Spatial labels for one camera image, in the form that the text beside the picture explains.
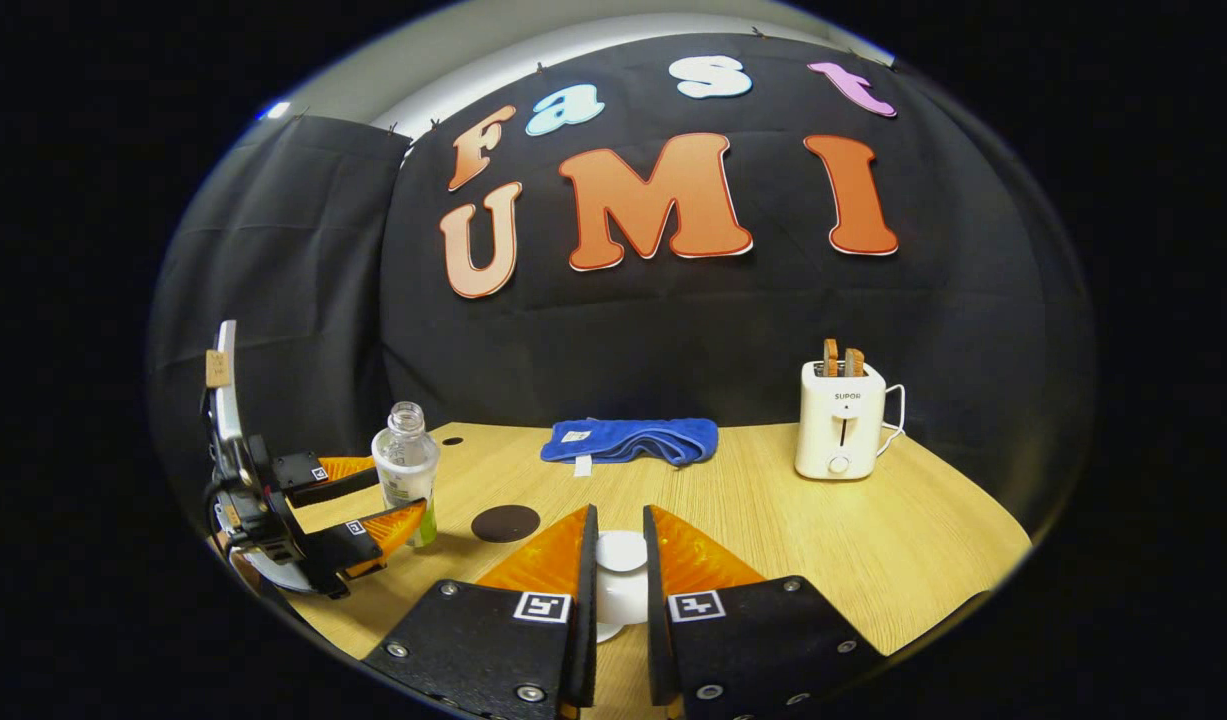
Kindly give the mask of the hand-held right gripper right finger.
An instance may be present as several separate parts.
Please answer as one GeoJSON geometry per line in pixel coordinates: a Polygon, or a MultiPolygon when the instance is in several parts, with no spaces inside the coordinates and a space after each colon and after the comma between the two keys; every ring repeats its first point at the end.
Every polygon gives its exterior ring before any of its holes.
{"type": "Polygon", "coordinates": [[[805,576],[764,578],[663,507],[642,534],[650,695],[669,719],[805,719],[887,667],[805,576]]]}

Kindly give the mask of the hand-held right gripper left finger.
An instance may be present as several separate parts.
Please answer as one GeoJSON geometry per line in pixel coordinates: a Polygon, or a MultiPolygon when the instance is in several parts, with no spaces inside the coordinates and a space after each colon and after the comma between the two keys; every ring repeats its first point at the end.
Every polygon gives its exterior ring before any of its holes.
{"type": "Polygon", "coordinates": [[[467,718],[580,718],[596,680],[598,538],[596,507],[580,507],[477,581],[436,581],[366,666],[467,718]]]}

